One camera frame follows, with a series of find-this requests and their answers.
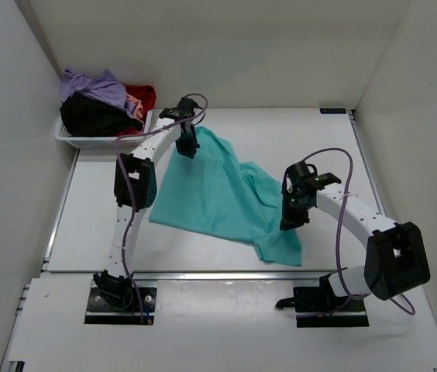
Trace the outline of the teal t shirt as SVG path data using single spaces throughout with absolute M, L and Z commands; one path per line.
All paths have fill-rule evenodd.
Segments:
M 254 162 L 240 162 L 210 129 L 198 128 L 197 137 L 194 158 L 172 153 L 149 221 L 252 245 L 263 262 L 300 266 L 297 233 L 280 230 L 280 182 Z

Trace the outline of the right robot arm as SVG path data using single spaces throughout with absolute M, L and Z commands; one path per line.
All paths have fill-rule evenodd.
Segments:
M 297 229 L 309 222 L 308 212 L 316 208 L 337 221 L 335 273 L 320 279 L 318 303 L 336 310 L 346 298 L 367 296 L 387 301 L 426 284 L 431 272 L 422 232 L 412 222 L 390 219 L 349 193 L 334 174 L 285 174 L 280 229 Z M 341 235 L 348 230 L 365 249 L 362 266 L 343 268 Z

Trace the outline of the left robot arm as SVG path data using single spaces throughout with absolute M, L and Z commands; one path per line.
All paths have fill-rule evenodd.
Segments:
M 153 131 L 130 153 L 116 152 L 114 195 L 116 217 L 108 263 L 94 275 L 101 297 L 117 312 L 143 312 L 143 296 L 132 277 L 129 260 L 136 248 L 143 216 L 156 199 L 156 165 L 175 144 L 180 154 L 193 158 L 200 145 L 194 120 L 205 110 L 194 100 L 182 98 L 158 115 Z

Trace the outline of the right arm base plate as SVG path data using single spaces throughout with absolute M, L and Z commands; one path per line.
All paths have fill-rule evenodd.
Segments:
M 337 297 L 326 277 L 293 287 L 298 328 L 363 328 L 370 325 L 363 300 Z

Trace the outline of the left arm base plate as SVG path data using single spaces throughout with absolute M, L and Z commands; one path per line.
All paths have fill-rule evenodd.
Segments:
M 122 300 L 103 293 L 91 282 L 84 323 L 92 325 L 152 326 L 157 305 L 157 283 L 137 282 L 143 308 L 139 306 L 136 291 L 129 289 Z

